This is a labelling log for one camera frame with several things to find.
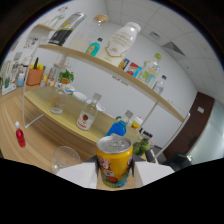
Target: plastic bottle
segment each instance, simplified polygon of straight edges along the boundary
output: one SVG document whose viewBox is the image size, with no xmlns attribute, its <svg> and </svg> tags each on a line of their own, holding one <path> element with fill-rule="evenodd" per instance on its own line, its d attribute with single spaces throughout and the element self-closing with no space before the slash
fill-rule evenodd
<svg viewBox="0 0 224 224">
<path fill-rule="evenodd" d="M 85 53 L 88 55 L 96 56 L 97 52 L 100 49 L 100 43 L 102 42 L 102 40 L 102 38 L 98 38 L 97 42 L 90 44 Z"/>
<path fill-rule="evenodd" d="M 59 89 L 56 89 L 56 91 L 53 94 L 52 100 L 51 100 L 51 108 L 50 111 L 53 114 L 62 114 L 67 94 L 65 92 L 66 85 L 68 84 L 68 79 L 62 78 L 61 80 L 61 86 Z"/>
<path fill-rule="evenodd" d="M 162 91 L 165 88 L 165 81 L 166 81 L 166 76 L 163 75 L 160 81 L 157 81 L 156 84 L 153 87 L 153 91 L 161 95 Z"/>
<path fill-rule="evenodd" d="M 16 126 L 16 129 L 17 129 L 16 130 L 16 137 L 17 137 L 18 143 L 19 143 L 20 147 L 24 148 L 26 146 L 26 142 L 25 142 L 23 131 L 19 127 L 19 122 L 18 121 L 15 123 L 15 126 Z"/>
<path fill-rule="evenodd" d="M 126 23 L 113 34 L 98 58 L 118 67 L 140 31 L 141 27 L 137 23 Z"/>
<path fill-rule="evenodd" d="M 44 74 L 42 76 L 41 82 L 40 82 L 40 87 L 43 88 L 46 86 L 48 75 L 50 73 L 50 69 L 53 67 L 52 64 L 48 64 L 48 66 L 44 70 Z"/>
<path fill-rule="evenodd" d="M 155 83 L 156 77 L 159 74 L 159 61 L 161 60 L 161 58 L 161 54 L 156 53 L 154 56 L 154 60 L 144 62 L 142 70 L 137 75 L 137 79 L 144 82 L 150 88 Z"/>
<path fill-rule="evenodd" d="M 124 136 L 126 133 L 126 126 L 129 122 L 129 119 L 133 116 L 133 113 L 129 110 L 125 113 L 124 117 L 121 118 L 118 122 L 114 123 L 110 130 L 107 132 L 106 136 L 110 135 L 120 135 Z"/>
<path fill-rule="evenodd" d="M 24 78 L 25 78 L 25 73 L 24 72 L 21 72 L 19 74 L 19 77 L 18 77 L 18 80 L 17 80 L 17 86 L 18 87 L 23 86 Z"/>
<path fill-rule="evenodd" d="M 71 15 L 53 34 L 49 40 L 50 44 L 62 46 L 71 32 L 86 18 L 82 12 L 76 12 Z"/>
<path fill-rule="evenodd" d="M 98 110 L 96 107 L 97 102 L 101 99 L 101 95 L 95 93 L 93 100 L 90 104 L 86 104 L 82 109 L 79 118 L 77 120 L 77 126 L 85 131 L 88 131 L 95 120 Z"/>
<path fill-rule="evenodd" d="M 85 52 L 89 45 L 95 40 L 97 35 L 101 32 L 102 24 L 108 21 L 107 15 L 99 14 L 92 20 L 86 22 L 82 29 L 73 37 L 68 45 L 77 51 Z"/>
<path fill-rule="evenodd" d="M 47 86 L 53 86 L 55 79 L 56 79 L 56 75 L 57 75 L 57 69 L 56 68 L 51 68 L 50 72 L 48 74 L 48 79 L 47 79 Z"/>
</svg>

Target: white wall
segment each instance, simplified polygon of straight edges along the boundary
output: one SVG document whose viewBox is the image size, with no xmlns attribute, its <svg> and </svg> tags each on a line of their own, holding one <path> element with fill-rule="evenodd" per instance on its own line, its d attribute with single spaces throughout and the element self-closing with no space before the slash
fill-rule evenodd
<svg viewBox="0 0 224 224">
<path fill-rule="evenodd" d="M 104 0 L 77 0 L 64 5 L 70 8 L 66 12 L 65 19 L 74 12 L 79 11 L 84 12 L 87 15 L 87 18 L 84 21 L 92 19 L 97 14 L 107 14 Z M 17 48 L 9 53 L 6 60 L 13 58 L 15 53 L 20 50 L 23 50 L 21 60 L 25 55 L 30 55 L 31 51 L 22 49 L 30 31 L 37 23 L 44 21 L 48 16 L 53 17 L 57 13 L 58 8 L 45 14 L 28 28 L 23 34 L 23 38 Z M 82 29 L 85 25 L 84 21 L 72 32 L 64 46 L 67 46 L 70 43 L 79 29 Z M 101 33 L 101 37 L 103 38 L 102 47 L 107 44 L 111 35 L 120 27 L 121 26 L 110 22 L 103 24 Z M 153 59 L 155 53 L 160 53 L 162 55 L 162 60 L 160 61 L 161 70 L 158 79 L 160 79 L 163 74 L 167 76 L 166 87 L 161 96 L 166 100 L 172 100 L 181 108 L 189 111 L 194 102 L 197 90 L 185 71 L 166 51 L 139 34 L 134 45 L 125 57 L 139 66 L 142 66 L 145 60 Z M 35 56 L 39 57 L 40 63 L 47 65 L 50 62 L 54 63 L 58 54 L 38 49 Z M 102 95 L 100 103 L 106 107 L 107 114 L 112 115 L 113 117 L 118 115 L 122 116 L 128 109 L 134 113 L 133 119 L 136 116 L 141 116 L 144 119 L 149 110 L 153 107 L 153 101 L 132 87 L 125 86 L 112 79 L 111 75 L 108 75 L 95 67 L 86 65 L 83 62 L 71 58 L 69 60 L 71 68 L 68 70 L 74 72 L 74 82 L 71 85 L 76 91 L 84 93 L 88 98 L 92 98 L 94 92 L 100 93 Z M 178 108 L 176 109 L 182 116 L 186 116 L 186 112 L 179 110 Z M 154 144 L 163 147 L 175 133 L 179 125 L 180 122 L 176 118 L 160 107 L 157 107 L 143 128 L 153 134 L 152 140 Z"/>
</svg>

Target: black object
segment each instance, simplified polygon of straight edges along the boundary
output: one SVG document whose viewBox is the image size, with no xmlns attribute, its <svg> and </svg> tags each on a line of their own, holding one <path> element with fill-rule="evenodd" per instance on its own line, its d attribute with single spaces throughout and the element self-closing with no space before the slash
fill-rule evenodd
<svg viewBox="0 0 224 224">
<path fill-rule="evenodd" d="M 163 162 L 163 165 L 170 166 L 174 171 L 193 165 L 186 155 L 175 152 L 169 159 Z"/>
<path fill-rule="evenodd" d="M 54 33 L 48 43 L 62 46 L 71 32 L 86 18 L 81 12 L 71 15 Z"/>
</svg>

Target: door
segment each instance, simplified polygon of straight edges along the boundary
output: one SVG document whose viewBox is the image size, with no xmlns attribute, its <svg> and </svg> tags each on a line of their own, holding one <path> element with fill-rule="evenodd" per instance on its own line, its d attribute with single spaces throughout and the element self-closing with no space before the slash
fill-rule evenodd
<svg viewBox="0 0 224 224">
<path fill-rule="evenodd" d="M 213 105 L 214 98 L 200 92 L 197 93 L 190 109 L 190 118 L 177 137 L 163 152 L 166 159 L 175 152 L 186 155 L 190 151 L 204 130 L 212 112 Z"/>
</svg>

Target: red object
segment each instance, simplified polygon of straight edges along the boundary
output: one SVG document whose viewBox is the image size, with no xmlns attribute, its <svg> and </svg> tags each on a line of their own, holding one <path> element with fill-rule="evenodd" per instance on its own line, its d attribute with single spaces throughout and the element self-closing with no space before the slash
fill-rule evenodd
<svg viewBox="0 0 224 224">
<path fill-rule="evenodd" d="M 24 134 L 20 128 L 17 128 L 17 130 L 16 130 L 16 137 L 17 137 L 20 147 L 25 147 L 26 142 L 25 142 Z"/>
</svg>

